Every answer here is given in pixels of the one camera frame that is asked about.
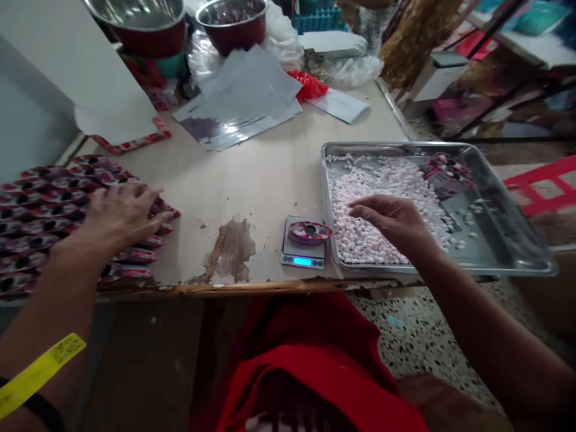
person's left hand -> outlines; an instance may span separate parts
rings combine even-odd
[[[173,217],[171,212],[164,212],[148,220],[150,207],[160,192],[139,182],[96,190],[82,226],[54,247],[88,252],[94,259],[107,262],[154,234]]]

metal bowl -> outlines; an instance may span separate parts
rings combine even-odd
[[[184,17],[182,0],[83,0],[99,20],[114,28],[156,32]]]
[[[95,18],[107,24],[127,52],[168,58],[186,44],[183,0],[83,0]]]
[[[267,0],[213,0],[198,9],[196,21],[226,57],[232,50],[264,42],[267,10]]]

blue plastic crate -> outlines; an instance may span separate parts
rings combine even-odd
[[[341,23],[341,18],[342,11],[340,8],[318,9],[314,14],[295,15],[292,18],[292,25],[298,34],[309,31],[342,30],[345,28],[345,24]]]

shelf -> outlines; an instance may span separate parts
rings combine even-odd
[[[472,12],[466,20],[481,31],[490,25],[491,14]],[[553,33],[540,36],[528,36],[515,31],[497,31],[492,39],[514,51],[533,65],[550,70],[556,67],[576,67],[576,52],[562,44],[562,40]]]

digital scale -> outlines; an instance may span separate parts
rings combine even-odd
[[[323,243],[318,246],[304,246],[292,242],[288,238],[288,229],[294,222],[310,221],[309,218],[298,216],[288,216],[284,227],[284,241],[282,243],[282,252],[280,253],[280,263],[293,265],[296,267],[324,269],[324,257],[326,245]]]

